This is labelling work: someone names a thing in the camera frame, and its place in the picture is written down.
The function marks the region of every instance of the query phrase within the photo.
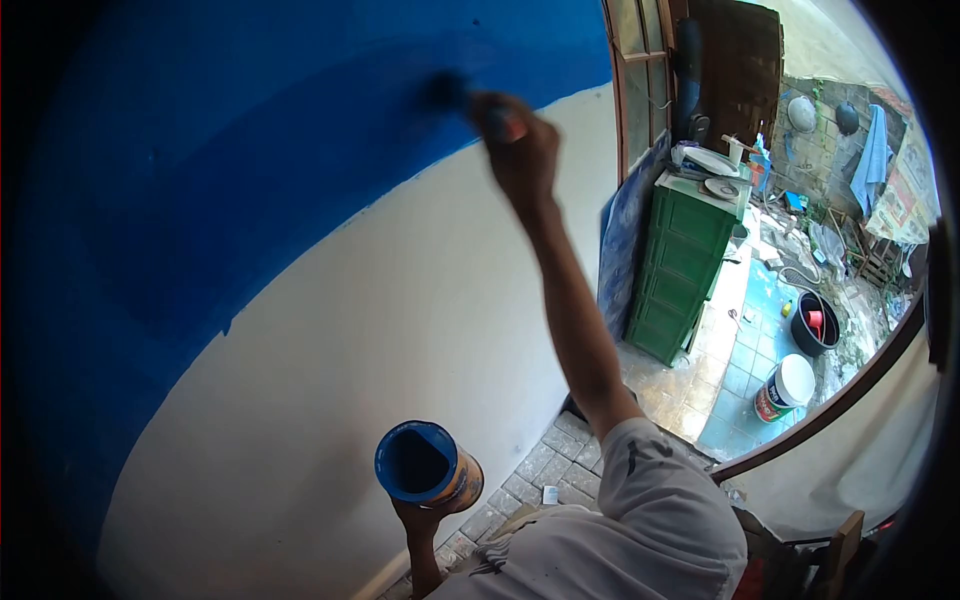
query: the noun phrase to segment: black helmet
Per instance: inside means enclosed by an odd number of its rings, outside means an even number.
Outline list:
[[[844,135],[856,133],[860,129],[860,115],[849,102],[841,102],[837,106],[837,129]]]

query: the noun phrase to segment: poster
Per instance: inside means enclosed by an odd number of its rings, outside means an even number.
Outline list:
[[[903,244],[925,244],[927,230],[939,216],[929,148],[920,125],[911,119],[887,188],[876,200],[867,230]]]

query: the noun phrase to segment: blue towel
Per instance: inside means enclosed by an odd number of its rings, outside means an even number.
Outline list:
[[[856,165],[850,190],[869,217],[876,201],[876,185],[887,181],[887,114],[878,105],[870,105],[870,132],[863,147],[860,164]]]

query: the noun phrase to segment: hand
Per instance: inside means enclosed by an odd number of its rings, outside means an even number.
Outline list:
[[[487,114],[491,109],[509,111],[526,129],[511,143],[498,141]],[[490,153],[493,176],[503,189],[521,223],[538,216],[541,209],[554,203],[553,180],[557,171],[560,134],[538,118],[526,104],[514,96],[480,92],[472,99],[470,118],[483,136]]]
[[[417,504],[397,500],[390,496],[394,503],[396,515],[400,517],[403,528],[407,530],[408,540],[432,540],[437,534],[440,521],[450,514],[451,502],[445,502],[437,508],[423,508]]]

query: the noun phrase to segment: white t-shirt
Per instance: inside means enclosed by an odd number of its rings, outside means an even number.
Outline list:
[[[602,449],[602,514],[570,506],[532,516],[479,546],[479,565],[429,600],[730,598],[747,542],[727,497],[647,419],[619,423]]]

